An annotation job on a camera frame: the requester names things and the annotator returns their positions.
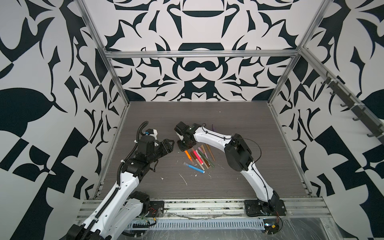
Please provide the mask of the orange highlighter pen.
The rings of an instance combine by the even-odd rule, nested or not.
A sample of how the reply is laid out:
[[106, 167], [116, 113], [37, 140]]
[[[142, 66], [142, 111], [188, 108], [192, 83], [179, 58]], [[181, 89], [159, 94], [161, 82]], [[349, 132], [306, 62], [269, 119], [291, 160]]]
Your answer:
[[185, 150], [184, 153], [187, 155], [189, 161], [190, 161], [191, 163], [194, 163], [193, 158], [191, 157], [191, 155], [189, 154], [189, 152], [188, 152], [187, 150]]

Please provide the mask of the blue highlighter pen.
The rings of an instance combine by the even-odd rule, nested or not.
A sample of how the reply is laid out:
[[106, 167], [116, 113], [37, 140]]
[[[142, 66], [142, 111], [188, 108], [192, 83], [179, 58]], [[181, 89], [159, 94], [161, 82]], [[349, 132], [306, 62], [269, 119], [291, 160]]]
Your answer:
[[200, 168], [197, 168], [197, 167], [195, 167], [195, 166], [193, 166], [193, 165], [190, 165], [190, 164], [185, 163], [185, 162], [184, 162], [183, 164], [184, 164], [184, 166], [186, 166], [186, 167], [188, 167], [188, 168], [190, 168], [190, 169], [193, 169], [193, 170], [195, 170], [195, 171], [197, 171], [197, 172], [199, 172], [199, 173], [202, 173], [202, 174], [205, 173], [204, 170], [202, 170], [202, 169], [200, 169]]

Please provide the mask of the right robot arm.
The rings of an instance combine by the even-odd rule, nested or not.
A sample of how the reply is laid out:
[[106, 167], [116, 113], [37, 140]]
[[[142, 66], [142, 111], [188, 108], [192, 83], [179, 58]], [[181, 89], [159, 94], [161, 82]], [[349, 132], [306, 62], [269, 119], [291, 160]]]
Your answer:
[[241, 135], [223, 135], [202, 125], [188, 126], [183, 122], [176, 125], [175, 131], [180, 138], [177, 144], [182, 151], [191, 149], [197, 143], [203, 143], [224, 152], [228, 165], [241, 173], [256, 193], [261, 207], [264, 208], [263, 211], [271, 213], [275, 210], [280, 197], [262, 177], [256, 167], [252, 151]]

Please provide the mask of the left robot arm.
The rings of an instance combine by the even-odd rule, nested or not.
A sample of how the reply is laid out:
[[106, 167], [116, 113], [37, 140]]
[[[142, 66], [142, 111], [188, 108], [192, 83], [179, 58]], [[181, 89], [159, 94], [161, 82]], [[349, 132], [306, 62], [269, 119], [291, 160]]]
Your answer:
[[117, 181], [99, 206], [81, 225], [72, 225], [65, 240], [116, 240], [136, 217], [146, 215], [150, 197], [136, 190], [149, 171], [155, 171], [159, 159], [170, 154], [175, 142], [157, 139], [155, 129], [136, 133], [135, 145], [117, 170]]

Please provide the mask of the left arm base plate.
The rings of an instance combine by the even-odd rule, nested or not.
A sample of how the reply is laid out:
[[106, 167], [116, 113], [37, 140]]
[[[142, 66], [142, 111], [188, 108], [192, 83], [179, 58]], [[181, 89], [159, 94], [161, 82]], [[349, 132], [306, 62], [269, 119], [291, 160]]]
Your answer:
[[164, 201], [150, 201], [146, 206], [145, 217], [157, 218], [162, 217], [165, 210]]

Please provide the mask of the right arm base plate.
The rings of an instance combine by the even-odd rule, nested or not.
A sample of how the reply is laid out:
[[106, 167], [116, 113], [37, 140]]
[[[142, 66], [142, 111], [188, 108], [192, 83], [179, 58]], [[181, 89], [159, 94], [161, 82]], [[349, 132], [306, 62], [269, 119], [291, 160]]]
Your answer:
[[286, 216], [287, 209], [282, 200], [278, 200], [275, 203], [266, 203], [259, 200], [245, 200], [244, 205], [248, 217]]

